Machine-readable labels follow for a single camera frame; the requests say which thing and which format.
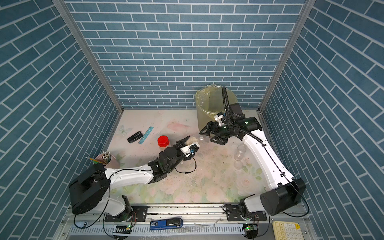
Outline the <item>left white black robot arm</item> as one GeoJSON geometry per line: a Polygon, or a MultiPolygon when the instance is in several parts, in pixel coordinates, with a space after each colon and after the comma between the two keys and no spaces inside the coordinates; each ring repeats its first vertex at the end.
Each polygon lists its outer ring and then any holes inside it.
{"type": "Polygon", "coordinates": [[[188,145],[188,139],[186,137],[177,141],[161,151],[155,160],[140,167],[110,169],[103,164],[90,166],[69,184],[72,213],[81,215],[94,210],[108,214],[114,222],[132,220],[135,214],[128,197],[114,199],[111,191],[129,185],[157,183],[165,179],[182,161],[191,160],[198,152],[199,143],[188,145]]]}

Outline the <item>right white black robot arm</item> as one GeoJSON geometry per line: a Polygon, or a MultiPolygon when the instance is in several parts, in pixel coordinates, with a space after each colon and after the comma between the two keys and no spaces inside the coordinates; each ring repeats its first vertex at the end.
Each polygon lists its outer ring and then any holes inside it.
{"type": "Polygon", "coordinates": [[[224,111],[218,113],[214,121],[208,122],[200,134],[209,136],[211,142],[222,146],[230,137],[237,137],[250,150],[265,174],[270,190],[240,200],[243,218],[254,218],[261,211],[274,216],[305,200],[304,181],[287,170],[270,146],[261,124],[255,117],[247,118],[239,104],[224,103],[224,111]]]}

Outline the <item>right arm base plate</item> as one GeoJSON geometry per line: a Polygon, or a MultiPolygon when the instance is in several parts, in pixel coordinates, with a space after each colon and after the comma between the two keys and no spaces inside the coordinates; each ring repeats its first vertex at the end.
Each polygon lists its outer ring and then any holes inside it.
{"type": "Polygon", "coordinates": [[[222,206],[223,211],[226,214],[227,221],[239,222],[239,221],[266,221],[267,215],[265,211],[257,211],[254,213],[249,212],[242,204],[224,204],[222,206]]]}

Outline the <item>clear rice jar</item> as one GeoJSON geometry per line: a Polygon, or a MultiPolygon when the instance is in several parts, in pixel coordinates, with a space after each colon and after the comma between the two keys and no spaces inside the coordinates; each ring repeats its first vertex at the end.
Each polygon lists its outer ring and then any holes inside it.
{"type": "Polygon", "coordinates": [[[191,136],[187,141],[186,144],[190,145],[194,142],[198,142],[200,145],[205,145],[210,142],[209,136],[203,136],[203,135],[195,135],[191,136]]]}

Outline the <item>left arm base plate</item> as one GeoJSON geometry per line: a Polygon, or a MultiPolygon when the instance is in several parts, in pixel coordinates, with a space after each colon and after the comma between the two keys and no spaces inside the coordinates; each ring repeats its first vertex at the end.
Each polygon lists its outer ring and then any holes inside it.
{"type": "Polygon", "coordinates": [[[131,211],[124,210],[117,216],[107,214],[105,222],[107,223],[123,223],[123,222],[144,222],[147,217],[148,206],[133,206],[131,211]]]}

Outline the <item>white lidded rice jar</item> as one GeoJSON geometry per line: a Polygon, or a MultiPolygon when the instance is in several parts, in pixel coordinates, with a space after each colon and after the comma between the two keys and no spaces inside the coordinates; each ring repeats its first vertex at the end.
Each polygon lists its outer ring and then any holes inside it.
{"type": "Polygon", "coordinates": [[[244,144],[238,145],[234,154],[234,159],[236,161],[241,161],[244,158],[247,149],[247,146],[244,144]]]}

